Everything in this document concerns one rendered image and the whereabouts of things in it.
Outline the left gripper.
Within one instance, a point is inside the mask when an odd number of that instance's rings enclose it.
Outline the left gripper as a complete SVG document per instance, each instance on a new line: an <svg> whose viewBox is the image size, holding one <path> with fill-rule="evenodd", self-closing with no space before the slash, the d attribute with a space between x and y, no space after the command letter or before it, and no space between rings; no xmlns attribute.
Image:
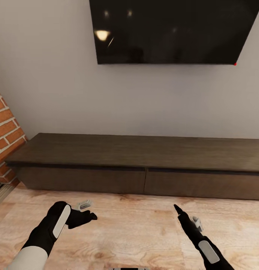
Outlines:
<svg viewBox="0 0 259 270"><path fill-rule="evenodd" d="M80 225L89 223L90 220L97 220L97 216L94 213L90 213L90 210L86 211L76 211L76 220L69 224L68 229L76 228Z"/></svg>

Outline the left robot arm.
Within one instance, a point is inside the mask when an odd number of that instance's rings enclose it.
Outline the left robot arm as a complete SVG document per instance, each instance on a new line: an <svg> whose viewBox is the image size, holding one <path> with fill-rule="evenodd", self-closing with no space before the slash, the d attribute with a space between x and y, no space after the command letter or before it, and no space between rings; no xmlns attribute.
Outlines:
<svg viewBox="0 0 259 270"><path fill-rule="evenodd" d="M43 270L65 224L69 225L68 229L72 229L92 219L97 220L97 216L90 213L90 210L82 211L92 205L92 200L88 199L76 204L73 210L64 202L55 203L38 227L30 233L27 242L6 270Z"/></svg>

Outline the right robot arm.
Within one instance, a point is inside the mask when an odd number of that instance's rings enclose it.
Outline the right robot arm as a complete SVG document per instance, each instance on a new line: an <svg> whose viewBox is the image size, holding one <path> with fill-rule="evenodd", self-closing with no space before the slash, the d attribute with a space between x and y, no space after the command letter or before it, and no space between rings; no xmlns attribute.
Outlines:
<svg viewBox="0 0 259 270"><path fill-rule="evenodd" d="M181 223L182 229L195 248L203 255L206 270L234 270L222 256L217 246L208 237L201 234L205 229L201 219L197 216L193 216L193 219L190 219L186 216L186 212L182 211L176 204L174 204L174 207L178 212L178 220Z"/></svg>

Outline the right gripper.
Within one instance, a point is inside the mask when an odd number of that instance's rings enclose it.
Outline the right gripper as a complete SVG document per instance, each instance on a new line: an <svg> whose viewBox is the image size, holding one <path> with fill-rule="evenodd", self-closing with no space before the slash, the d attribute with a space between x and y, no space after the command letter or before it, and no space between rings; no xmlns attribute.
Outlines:
<svg viewBox="0 0 259 270"><path fill-rule="evenodd" d="M176 204L174 204L174 207L178 212L178 220L181 223L181 227L190 239L191 231L197 230L197 227L191 222L190 218L186 216L186 212L182 211Z"/></svg>

